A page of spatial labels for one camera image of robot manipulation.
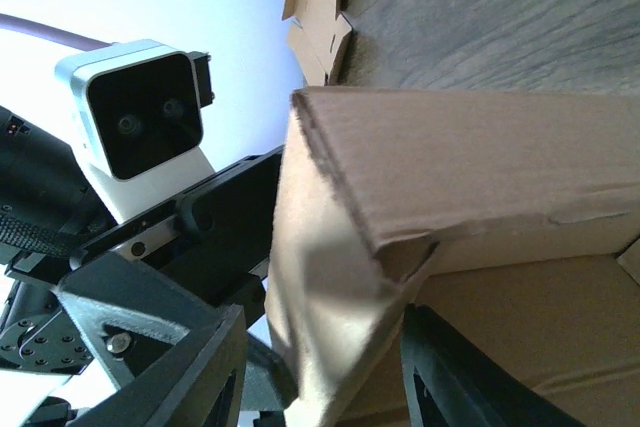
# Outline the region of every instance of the torn cardboard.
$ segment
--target torn cardboard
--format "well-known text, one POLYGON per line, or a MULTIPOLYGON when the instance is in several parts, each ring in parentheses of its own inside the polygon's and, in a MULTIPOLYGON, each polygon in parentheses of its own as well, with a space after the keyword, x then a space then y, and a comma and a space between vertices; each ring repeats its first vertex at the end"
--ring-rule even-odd
POLYGON ((282 19, 295 17, 288 43, 309 85, 337 81, 352 27, 340 0, 285 0, 282 19))
POLYGON ((640 286, 613 261, 640 235, 638 129, 633 98, 296 93, 267 295, 274 347, 300 386, 287 425, 403 425, 392 346, 419 293, 587 425, 629 425, 600 419, 613 418, 608 405, 636 415, 625 399, 640 393, 632 349, 640 286), (482 287, 487 273, 499 280, 482 287), (492 302, 498 284, 504 298, 492 302), (615 298, 636 304, 632 317, 616 314, 619 301, 598 307, 615 298), (520 304, 524 319, 507 316, 520 304), (556 314, 560 324, 574 319, 565 339, 556 314), (571 345, 552 348, 564 341, 571 345))

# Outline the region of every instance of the black metal bracket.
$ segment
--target black metal bracket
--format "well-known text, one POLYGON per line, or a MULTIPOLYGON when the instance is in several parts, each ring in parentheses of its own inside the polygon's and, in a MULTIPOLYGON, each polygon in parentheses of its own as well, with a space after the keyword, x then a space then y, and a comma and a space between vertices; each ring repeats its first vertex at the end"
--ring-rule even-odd
POLYGON ((429 307, 407 307, 401 350, 413 427, 584 427, 429 307))
POLYGON ((76 375, 91 360, 55 296, 42 285, 16 282, 0 321, 1 367, 76 375))
POLYGON ((77 411, 64 399, 47 397, 31 415, 25 427, 65 427, 77 417, 77 411))
POLYGON ((242 309, 190 331, 74 427, 236 427, 246 360, 242 309))
MULTIPOLYGON (((176 349, 188 357, 193 349, 204 348, 203 338, 197 337, 200 340, 195 342, 193 336, 189 337, 192 332, 210 332, 221 325, 228 312, 242 312, 237 305, 215 309, 144 262, 127 261, 115 253, 107 253, 72 272, 55 293, 92 355, 114 385, 122 389, 123 393, 116 396, 130 395, 129 385, 148 378, 146 373, 157 363, 165 366, 163 375, 174 369, 179 373, 184 366, 170 368, 173 364, 165 359, 177 355, 176 349), (123 338, 119 345, 115 344, 114 339, 123 338)), ((246 333, 244 317, 240 317, 242 370, 234 370, 238 409, 241 402, 242 410, 282 411, 297 397, 295 381, 277 354, 246 333)), ((231 375, 225 372, 219 369, 219 375, 231 375)))

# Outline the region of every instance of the screw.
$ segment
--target screw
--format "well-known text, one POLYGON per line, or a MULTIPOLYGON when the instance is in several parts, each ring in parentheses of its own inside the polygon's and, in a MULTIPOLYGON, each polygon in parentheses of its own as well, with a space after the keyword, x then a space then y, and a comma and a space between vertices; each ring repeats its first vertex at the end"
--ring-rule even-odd
POLYGON ((114 355, 124 354, 131 347, 131 342, 131 335, 121 332, 107 339, 107 350, 114 355))
POLYGON ((135 255, 136 257, 142 257, 146 251, 147 246, 142 242, 136 242, 131 246, 131 255, 135 255))

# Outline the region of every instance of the gray wooden surface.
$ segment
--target gray wooden surface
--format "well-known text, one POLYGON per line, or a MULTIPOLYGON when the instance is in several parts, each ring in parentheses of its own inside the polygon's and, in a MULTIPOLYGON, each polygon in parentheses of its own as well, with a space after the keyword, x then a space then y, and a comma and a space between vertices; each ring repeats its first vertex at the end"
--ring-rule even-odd
POLYGON ((344 0, 340 83, 640 92, 640 0, 344 0))

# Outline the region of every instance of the purple cable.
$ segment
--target purple cable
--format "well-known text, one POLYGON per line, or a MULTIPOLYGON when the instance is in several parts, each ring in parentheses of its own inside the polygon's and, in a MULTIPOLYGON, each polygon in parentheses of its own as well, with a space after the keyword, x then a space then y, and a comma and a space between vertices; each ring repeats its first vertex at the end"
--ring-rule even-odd
POLYGON ((88 51, 108 47, 111 44, 102 42, 82 35, 67 32, 66 30, 56 29, 49 25, 40 24, 31 20, 13 17, 11 15, 0 14, 0 29, 11 30, 21 34, 38 37, 39 39, 55 42, 56 44, 66 45, 74 49, 88 51))

